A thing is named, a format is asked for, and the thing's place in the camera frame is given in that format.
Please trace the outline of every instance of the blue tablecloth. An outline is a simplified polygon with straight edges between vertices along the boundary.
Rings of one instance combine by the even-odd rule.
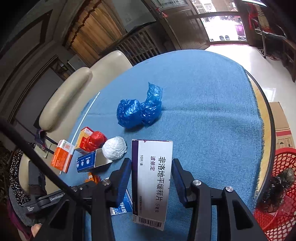
[[[149,127],[126,130],[117,124],[116,109],[122,99],[146,98],[148,82],[163,88],[162,114]],[[72,139],[90,102],[78,118]],[[203,50],[182,50],[162,54],[141,62],[104,88],[81,125],[103,132],[107,138],[121,136],[131,157],[131,139],[173,141],[173,158],[183,168],[210,187],[231,185],[249,209],[255,207],[255,188],[263,151],[263,121],[250,81],[236,62]],[[67,174],[61,178],[69,185],[87,179],[77,173],[75,152]],[[104,179],[119,169],[122,159],[101,170]],[[131,194],[131,181],[128,185]],[[126,240],[186,240],[191,209],[179,203],[171,179],[164,231],[132,222],[131,214],[112,216],[115,238]],[[216,240],[213,215],[212,240]],[[86,224],[90,240],[90,220]]]

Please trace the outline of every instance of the crumpled white ball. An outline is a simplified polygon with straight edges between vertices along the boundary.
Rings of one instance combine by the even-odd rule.
[[[103,155],[109,160],[122,158],[126,153],[126,142],[122,137],[108,139],[102,147]]]

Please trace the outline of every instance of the beige sofa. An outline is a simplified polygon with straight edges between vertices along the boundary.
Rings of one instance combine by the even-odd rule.
[[[117,76],[132,67],[120,51],[114,51],[96,62],[91,68],[83,67],[75,71],[50,98],[39,119],[40,127],[47,136],[59,142],[68,140],[72,128],[87,102]],[[55,150],[56,145],[46,140],[46,146]],[[35,147],[37,154],[50,166],[52,154]],[[28,192],[28,162],[23,155],[20,162],[19,180],[21,187]],[[50,166],[59,174],[59,170]],[[46,191],[52,193],[58,187],[46,178]]]

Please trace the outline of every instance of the tiled floor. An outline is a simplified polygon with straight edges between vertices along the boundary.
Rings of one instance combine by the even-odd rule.
[[[241,64],[256,79],[269,101],[280,102],[296,138],[296,83],[281,61],[264,59],[255,47],[248,45],[212,45],[206,50]]]

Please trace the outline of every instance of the crumpled blue plastic bag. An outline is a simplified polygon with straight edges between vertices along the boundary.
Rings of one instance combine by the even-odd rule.
[[[117,107],[118,124],[125,128],[133,128],[139,124],[150,126],[161,114],[161,98],[163,90],[150,84],[145,102],[138,100],[121,100]]]

